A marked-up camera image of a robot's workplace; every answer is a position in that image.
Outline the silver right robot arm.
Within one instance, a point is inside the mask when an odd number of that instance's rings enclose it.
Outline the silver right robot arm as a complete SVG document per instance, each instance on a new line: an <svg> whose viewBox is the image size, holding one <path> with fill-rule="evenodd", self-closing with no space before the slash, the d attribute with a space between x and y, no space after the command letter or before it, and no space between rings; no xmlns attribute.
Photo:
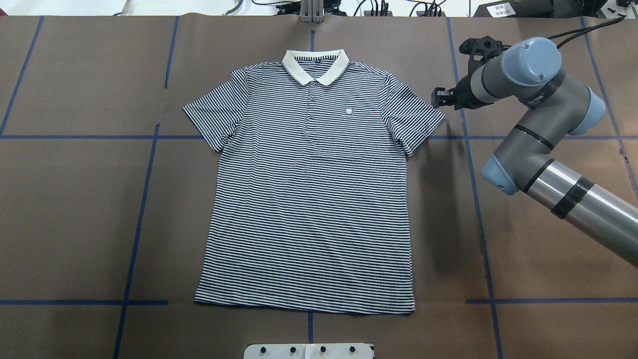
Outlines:
<svg viewBox="0 0 638 359"><path fill-rule="evenodd" d="M435 107L478 109L514 96L527 108L481 169L505 194L525 193L633 266L638 261L635 206L551 157L565 136L580 136L606 111L591 88L561 68L558 45L535 37L506 46L490 36L460 44L468 73L435 88Z"/></svg>

